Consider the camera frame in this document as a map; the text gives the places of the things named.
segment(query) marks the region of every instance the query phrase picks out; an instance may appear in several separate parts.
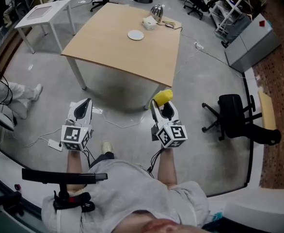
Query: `white sneaker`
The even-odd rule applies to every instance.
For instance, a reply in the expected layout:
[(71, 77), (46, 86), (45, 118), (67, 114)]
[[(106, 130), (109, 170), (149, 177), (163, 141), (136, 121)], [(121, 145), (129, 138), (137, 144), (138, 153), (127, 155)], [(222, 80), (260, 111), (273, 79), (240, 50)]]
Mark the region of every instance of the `white sneaker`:
[(41, 92), (42, 92), (42, 85), (38, 84), (36, 86), (36, 88), (34, 89), (34, 97), (33, 97), (32, 101), (37, 101), (37, 99), (39, 98)]
[(8, 24), (5, 25), (5, 27), (8, 29), (13, 23), (10, 21)]
[(106, 152), (111, 152), (113, 153), (113, 148), (112, 145), (109, 141), (104, 141), (102, 144), (102, 149), (101, 149), (102, 153), (105, 154)]

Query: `gray t-shirt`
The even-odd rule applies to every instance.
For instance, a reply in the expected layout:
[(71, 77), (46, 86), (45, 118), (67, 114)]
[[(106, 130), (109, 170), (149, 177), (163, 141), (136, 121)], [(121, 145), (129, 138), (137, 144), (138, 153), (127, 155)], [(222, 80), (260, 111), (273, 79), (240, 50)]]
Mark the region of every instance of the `gray t-shirt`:
[[(202, 227), (208, 215), (207, 198), (196, 182), (186, 182), (170, 190), (138, 165), (122, 160), (105, 160), (93, 166), (90, 173), (107, 173), (108, 179), (89, 184), (96, 209), (82, 213), (80, 232), (111, 233), (129, 214), (148, 211), (156, 218)], [(53, 197), (43, 201), (42, 220), (51, 232), (57, 232)]]

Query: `white plate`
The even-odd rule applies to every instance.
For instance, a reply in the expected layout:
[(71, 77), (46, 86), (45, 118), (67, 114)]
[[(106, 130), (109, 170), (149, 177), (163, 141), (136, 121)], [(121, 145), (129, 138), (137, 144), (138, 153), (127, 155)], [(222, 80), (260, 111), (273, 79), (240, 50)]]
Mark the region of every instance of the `white plate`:
[(128, 37), (132, 40), (139, 41), (144, 38), (144, 34), (139, 30), (131, 30), (128, 32)]

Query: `desk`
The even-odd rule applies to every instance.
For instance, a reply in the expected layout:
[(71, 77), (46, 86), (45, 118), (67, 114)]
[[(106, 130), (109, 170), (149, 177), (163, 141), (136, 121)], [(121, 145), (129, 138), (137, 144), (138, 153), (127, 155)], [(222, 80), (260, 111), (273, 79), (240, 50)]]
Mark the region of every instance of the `desk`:
[[(39, 8), (44, 8), (44, 7), (48, 7), (48, 6), (52, 6), (50, 10), (48, 10), (46, 12), (46, 14), (44, 14), (42, 17), (38, 17), (38, 18), (33, 18), (33, 19), (28, 19), (28, 16), (36, 9), (39, 9)], [(44, 4), (40, 4), (40, 5), (37, 5), (35, 6), (33, 9), (31, 9), (29, 11), (29, 13), (27, 13), (25, 15), (25, 17), (23, 17), (21, 19), (21, 21), (16, 25), (15, 29), (18, 30), (21, 38), (24, 40), (24, 42), (27, 44), (27, 46), (29, 47), (30, 51), (32, 53), (35, 53), (32, 46), (30, 45), (29, 41), (27, 40), (25, 34), (23, 33), (22, 31), (22, 28), (27, 28), (27, 27), (32, 27), (32, 26), (35, 26), (35, 25), (40, 25), (44, 34), (47, 35), (47, 32), (45, 31), (45, 29), (43, 28), (43, 25), (44, 24), (47, 24), (50, 31), (53, 33), (54, 37), (55, 37), (55, 40), (57, 42), (57, 45), (60, 49), (60, 52), (63, 51), (63, 48), (60, 44), (60, 41), (57, 37), (57, 34), (56, 34), (56, 31), (55, 31), (55, 28), (54, 28), (54, 24), (53, 24), (53, 21), (54, 19), (56, 18), (57, 15), (60, 14), (60, 12), (62, 10), (64, 10), (65, 8), (67, 8), (67, 13), (68, 13), (68, 17), (69, 17), (69, 21), (70, 21), (70, 24), (72, 26), (72, 30), (73, 30), (73, 35), (76, 34), (76, 31), (75, 31), (75, 27), (74, 27), (74, 24), (73, 24), (73, 21), (72, 21), (72, 16), (71, 16), (71, 7), (70, 7), (70, 0), (61, 0), (61, 1), (56, 1), (56, 2), (48, 2), (48, 3), (44, 3)]]
[(258, 91), (258, 96), (262, 110), (263, 127), (267, 130), (277, 129), (271, 97), (262, 91)]
[[(75, 59), (112, 67), (156, 82), (159, 86), (154, 94), (172, 87), (180, 29), (157, 26), (148, 31), (141, 23), (148, 14), (142, 9), (107, 3), (80, 29), (62, 55), (67, 57), (82, 89), (86, 88), (86, 84)], [(164, 17), (163, 20), (175, 22), (176, 28), (181, 27), (181, 23), (169, 18)], [(133, 29), (142, 31), (144, 39), (129, 39), (127, 33)]]

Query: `white table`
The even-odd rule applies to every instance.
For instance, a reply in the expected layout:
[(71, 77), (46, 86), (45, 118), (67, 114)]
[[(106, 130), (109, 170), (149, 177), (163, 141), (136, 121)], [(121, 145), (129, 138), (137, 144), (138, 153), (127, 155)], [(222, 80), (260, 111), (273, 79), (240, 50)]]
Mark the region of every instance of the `white table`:
[[(42, 17), (28, 18), (28, 16), (31, 15), (31, 13), (34, 10), (36, 10), (38, 8), (48, 7), (48, 6), (52, 6), (52, 7)], [(29, 13), (27, 13), (25, 15), (25, 17), (23, 17), (21, 19), (21, 21), (16, 25), (15, 29), (18, 30), (21, 38), (25, 41), (25, 43), (27, 44), (27, 46), (29, 47), (29, 49), (32, 53), (35, 53), (35, 52), (34, 52), (32, 46), (30, 45), (29, 41), (27, 40), (25, 34), (23, 33), (22, 28), (40, 25), (44, 34), (47, 35), (47, 32), (43, 27), (44, 24), (47, 24), (50, 31), (54, 34), (54, 37), (56, 39), (57, 45), (60, 49), (60, 52), (63, 51), (63, 48), (62, 48), (60, 41), (57, 37), (53, 22), (54, 22), (55, 18), (60, 14), (60, 12), (62, 10), (64, 10), (65, 8), (67, 8), (67, 13), (68, 13), (70, 24), (72, 26), (73, 35), (75, 35), (76, 31), (75, 31), (75, 27), (74, 27), (74, 24), (73, 24), (73, 21), (72, 21), (72, 16), (71, 16), (70, 0), (60, 0), (60, 1), (56, 1), (56, 2), (48, 2), (48, 3), (37, 5), (33, 9), (31, 9), (29, 11)]]

